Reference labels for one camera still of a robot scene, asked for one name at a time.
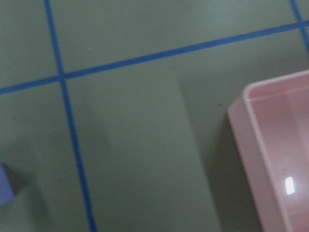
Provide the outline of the purple foam block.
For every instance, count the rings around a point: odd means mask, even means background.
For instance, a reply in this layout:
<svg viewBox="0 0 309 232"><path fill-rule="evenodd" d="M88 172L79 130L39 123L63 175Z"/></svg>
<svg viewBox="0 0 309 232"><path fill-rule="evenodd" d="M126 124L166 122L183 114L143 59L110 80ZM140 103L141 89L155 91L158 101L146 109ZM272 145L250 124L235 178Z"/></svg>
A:
<svg viewBox="0 0 309 232"><path fill-rule="evenodd" d="M15 198L14 191L9 182L3 164L0 164L0 204L4 205Z"/></svg>

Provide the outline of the pink plastic bin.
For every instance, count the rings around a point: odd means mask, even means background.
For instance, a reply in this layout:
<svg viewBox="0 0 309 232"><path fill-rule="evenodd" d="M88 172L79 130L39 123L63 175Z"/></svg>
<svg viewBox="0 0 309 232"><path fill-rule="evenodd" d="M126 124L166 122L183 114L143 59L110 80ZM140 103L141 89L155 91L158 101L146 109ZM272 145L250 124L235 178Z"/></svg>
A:
<svg viewBox="0 0 309 232"><path fill-rule="evenodd" d="M247 85L227 115L263 230L308 231L308 71Z"/></svg>

